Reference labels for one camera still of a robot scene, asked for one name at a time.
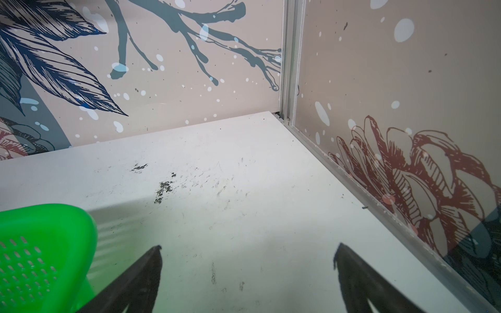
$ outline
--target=blue leaf drawing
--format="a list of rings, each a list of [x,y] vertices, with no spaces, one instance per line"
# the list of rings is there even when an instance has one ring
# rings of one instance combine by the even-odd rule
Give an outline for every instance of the blue leaf drawing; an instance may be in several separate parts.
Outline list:
[[[32,82],[74,105],[126,115],[97,78],[77,60],[29,28],[6,18],[0,22],[0,44]]]
[[[63,0],[1,0],[0,15],[52,40],[104,34]]]
[[[19,93],[21,89],[21,75],[19,67],[6,55],[0,47],[0,96],[14,104],[21,112]]]

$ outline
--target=decorative wallpaper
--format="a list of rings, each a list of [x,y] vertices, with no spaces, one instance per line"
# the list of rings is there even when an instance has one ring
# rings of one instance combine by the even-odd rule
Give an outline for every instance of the decorative wallpaper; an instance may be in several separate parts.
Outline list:
[[[499,12],[307,0],[296,127],[501,309]]]
[[[0,160],[279,110],[282,0],[0,0]]]

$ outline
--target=dirty shelf surface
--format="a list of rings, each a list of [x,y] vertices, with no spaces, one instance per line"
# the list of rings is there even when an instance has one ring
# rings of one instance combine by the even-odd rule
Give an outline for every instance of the dirty shelf surface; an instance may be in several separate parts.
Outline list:
[[[96,291],[153,245],[155,312],[345,312],[340,242],[426,312],[460,302],[269,112],[0,162],[0,210],[91,212]]]

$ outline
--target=tree branch drawing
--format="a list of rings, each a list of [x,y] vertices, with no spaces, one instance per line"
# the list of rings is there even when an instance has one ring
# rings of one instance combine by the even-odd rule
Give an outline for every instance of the tree branch drawing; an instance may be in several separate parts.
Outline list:
[[[211,13],[191,13],[178,8],[175,8],[165,2],[160,2],[158,0],[129,0],[131,3],[138,5],[139,7],[154,13],[156,16],[164,20],[170,29],[174,33],[181,33],[186,39],[186,43],[190,48],[193,56],[195,57],[200,69],[209,77],[214,85],[218,85],[218,79],[215,79],[211,75],[204,64],[207,64],[208,57],[200,51],[197,43],[193,38],[200,38],[202,41],[217,45],[220,48],[231,51],[236,55],[241,55],[252,67],[259,67],[263,72],[266,80],[270,84],[270,87],[274,91],[278,91],[278,84],[272,75],[273,73],[280,72],[280,65],[282,59],[282,49],[257,49],[249,45],[244,40],[233,36],[232,34],[219,32],[213,29],[209,29],[208,24],[214,24],[218,22],[228,21],[234,22],[243,18],[246,14],[245,3],[237,3],[238,0],[232,0],[230,3],[225,5],[218,11]],[[125,20],[121,14],[120,7],[117,0],[106,0],[110,10],[115,16],[115,20],[119,25],[119,60],[120,64],[126,65],[125,61],[125,45],[127,43],[127,38],[131,40],[136,50],[141,54],[141,56],[150,64],[151,68],[157,70],[158,68],[152,64],[147,57],[139,50],[139,48],[134,44],[130,32],[127,28]],[[196,32],[190,28],[182,19],[182,16],[193,20],[200,27],[201,31]],[[232,48],[228,44],[223,42],[237,42],[243,45],[245,48]],[[122,77],[125,72],[120,72],[117,74],[116,71],[112,71],[110,75],[112,78],[117,79]]]

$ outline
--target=green plastic basket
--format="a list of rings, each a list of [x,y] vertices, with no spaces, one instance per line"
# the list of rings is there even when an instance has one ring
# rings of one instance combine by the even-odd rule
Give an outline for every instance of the green plastic basket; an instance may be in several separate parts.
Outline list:
[[[94,296],[86,275],[96,244],[96,223],[77,207],[0,212],[0,312],[77,311]]]

